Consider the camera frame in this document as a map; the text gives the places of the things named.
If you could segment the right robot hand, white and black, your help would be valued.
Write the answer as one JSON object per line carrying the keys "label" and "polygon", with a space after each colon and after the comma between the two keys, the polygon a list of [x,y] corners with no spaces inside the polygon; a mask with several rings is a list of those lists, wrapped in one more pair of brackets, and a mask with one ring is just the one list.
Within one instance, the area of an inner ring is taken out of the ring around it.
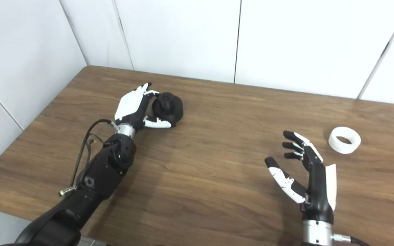
{"label": "right robot hand, white and black", "polygon": [[333,166],[325,166],[315,146],[299,133],[285,130],[283,136],[289,140],[283,142],[283,148],[293,150],[284,153],[284,158],[302,162],[308,172],[308,187],[291,178],[273,157],[264,160],[267,169],[283,192],[300,205],[303,220],[323,221],[333,225],[336,205],[336,191],[333,188],[337,186],[335,180],[327,180],[335,177]]}

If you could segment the left robot hand, white and black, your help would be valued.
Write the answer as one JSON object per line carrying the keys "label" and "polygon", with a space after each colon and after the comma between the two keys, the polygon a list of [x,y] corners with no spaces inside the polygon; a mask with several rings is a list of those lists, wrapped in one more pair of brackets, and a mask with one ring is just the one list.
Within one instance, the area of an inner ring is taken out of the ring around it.
{"label": "left robot hand, white and black", "polygon": [[149,128],[173,128],[176,123],[161,120],[158,117],[146,115],[149,101],[153,97],[158,97],[160,92],[148,90],[151,83],[145,83],[131,92],[125,94],[118,105],[115,113],[115,124],[119,129],[125,127],[133,128],[136,131],[144,127]]}

